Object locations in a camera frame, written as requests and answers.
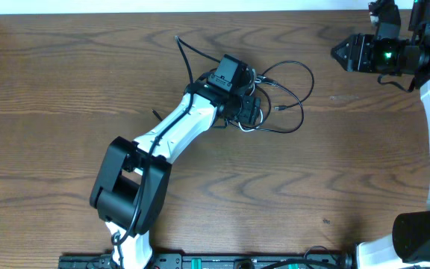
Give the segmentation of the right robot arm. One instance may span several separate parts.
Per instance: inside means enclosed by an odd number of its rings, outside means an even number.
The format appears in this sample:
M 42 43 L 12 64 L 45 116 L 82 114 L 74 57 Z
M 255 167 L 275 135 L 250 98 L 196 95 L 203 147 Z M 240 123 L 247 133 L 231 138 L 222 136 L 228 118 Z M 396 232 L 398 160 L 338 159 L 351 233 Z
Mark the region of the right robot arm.
M 420 91 L 426 113 L 430 150 L 430 0 L 413 3 L 409 39 L 399 38 L 401 18 L 394 1 L 369 4 L 374 34 L 353 34 L 331 49 L 331 56 L 348 72 L 412 75 L 405 92 Z M 358 244 L 340 260 L 341 268 L 430 268 L 430 185 L 426 210 L 396 217 L 392 232 Z

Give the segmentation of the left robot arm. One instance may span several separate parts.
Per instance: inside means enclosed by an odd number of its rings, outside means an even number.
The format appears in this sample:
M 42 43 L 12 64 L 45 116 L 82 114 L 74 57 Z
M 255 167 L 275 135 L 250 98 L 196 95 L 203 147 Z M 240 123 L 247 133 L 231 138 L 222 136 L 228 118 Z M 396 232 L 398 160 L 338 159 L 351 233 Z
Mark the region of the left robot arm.
M 149 264 L 149 230 L 163 207 L 172 165 L 186 147 L 219 118 L 256 124 L 261 115 L 253 93 L 256 78 L 251 66 L 224 55 L 214 71 L 186 86 L 180 104 L 152 130 L 110 143 L 90 205 L 110 230 L 112 268 Z

